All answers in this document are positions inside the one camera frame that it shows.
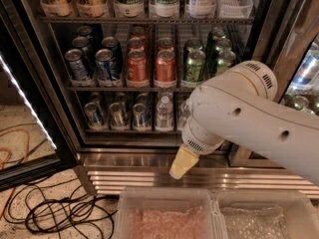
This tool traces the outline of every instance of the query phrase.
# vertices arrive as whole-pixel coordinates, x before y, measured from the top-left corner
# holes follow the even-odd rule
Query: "orange cable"
[[[25,132],[26,135],[27,135],[27,141],[26,141],[25,151],[24,151],[23,160],[22,160],[22,162],[25,162],[27,160],[28,153],[29,153],[29,142],[30,142],[30,133],[29,133],[29,131],[26,131],[24,129],[12,129],[12,130],[8,130],[8,131],[4,131],[4,132],[0,133],[0,136],[3,136],[5,134],[11,133],[11,132],[17,132],[17,131]],[[7,154],[7,156],[6,156],[4,161],[0,159],[0,169],[3,169],[4,162],[7,161],[10,158],[10,156],[11,156],[11,151],[7,147],[1,147],[0,150],[5,150],[5,151],[8,152],[8,154]],[[7,204],[8,204],[8,202],[9,202],[9,200],[11,199],[11,197],[13,195],[14,190],[15,190],[15,188],[11,188],[11,190],[9,192],[9,195],[8,195],[7,199],[5,200],[4,207],[0,211],[0,219],[2,218],[2,215],[3,215],[4,211],[5,211],[5,208],[6,208]]]

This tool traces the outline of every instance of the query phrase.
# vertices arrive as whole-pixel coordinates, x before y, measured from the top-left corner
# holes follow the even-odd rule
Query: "red can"
[[[146,29],[140,26],[133,27],[130,38],[133,38],[133,37],[139,37],[143,40],[146,40],[148,37]]]
[[[143,82],[149,78],[148,59],[145,51],[135,50],[128,54],[128,80]]]
[[[159,52],[162,50],[175,51],[173,39],[171,37],[162,37],[158,39],[157,51]]]
[[[147,51],[145,40],[139,37],[130,38],[128,41],[128,51],[142,50]]]
[[[170,50],[158,52],[156,62],[156,80],[159,82],[173,82],[176,73],[175,53]]]

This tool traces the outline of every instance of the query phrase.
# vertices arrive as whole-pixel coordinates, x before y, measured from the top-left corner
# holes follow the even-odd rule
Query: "green can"
[[[183,63],[186,63],[188,53],[193,50],[203,51],[203,43],[199,39],[188,39],[183,46]]]
[[[189,51],[184,65],[183,80],[190,83],[200,82],[204,64],[205,53],[203,51]]]
[[[211,55],[207,57],[207,60],[208,60],[207,70],[214,75],[216,73],[214,69],[216,67],[216,60],[218,58],[218,54],[223,51],[231,51],[231,50],[232,50],[232,43],[229,39],[223,38],[223,39],[217,40],[213,47]]]
[[[234,54],[232,51],[222,51],[218,54],[217,60],[216,60],[216,66],[215,66],[215,76],[221,75],[226,70],[231,68],[231,66],[235,63],[236,60],[236,54]]]
[[[207,57],[211,55],[215,42],[223,38],[226,38],[226,34],[221,27],[213,27],[210,30],[207,36],[206,49],[205,49],[205,53]]]

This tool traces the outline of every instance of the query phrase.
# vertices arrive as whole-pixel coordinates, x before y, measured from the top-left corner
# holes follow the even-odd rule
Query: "silver can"
[[[127,119],[129,117],[129,102],[127,94],[123,92],[117,93],[115,96],[115,102],[121,104],[123,108],[123,113],[125,115],[125,118]]]
[[[147,127],[149,125],[149,117],[147,109],[143,104],[136,104],[133,106],[133,123],[136,127]]]
[[[150,95],[149,93],[140,93],[137,96],[136,104],[142,104],[146,107],[146,112],[148,116],[150,115]]]
[[[102,49],[96,54],[96,65],[99,79],[102,81],[117,81],[120,79],[118,59],[109,49]]]
[[[92,92],[90,94],[90,98],[89,98],[91,103],[95,103],[99,109],[99,112],[101,114],[101,117],[103,120],[106,120],[107,118],[107,112],[105,109],[105,102],[103,100],[103,96],[101,93],[99,92]]]
[[[112,125],[126,126],[128,124],[123,112],[123,107],[120,103],[112,103],[110,105],[110,114]]]
[[[72,49],[68,51],[64,57],[71,69],[74,80],[84,82],[92,78],[91,69],[81,50]]]
[[[102,116],[100,115],[97,104],[87,103],[84,106],[84,112],[86,113],[90,125],[103,126]]]
[[[93,69],[96,67],[94,59],[94,50],[90,43],[90,40],[84,36],[78,36],[72,41],[72,46],[83,52],[85,59],[88,61],[90,67]]]

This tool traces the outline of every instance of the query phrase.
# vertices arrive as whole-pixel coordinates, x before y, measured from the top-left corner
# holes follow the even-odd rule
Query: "plastic bottle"
[[[172,127],[173,107],[168,96],[162,96],[157,104],[157,127]]]

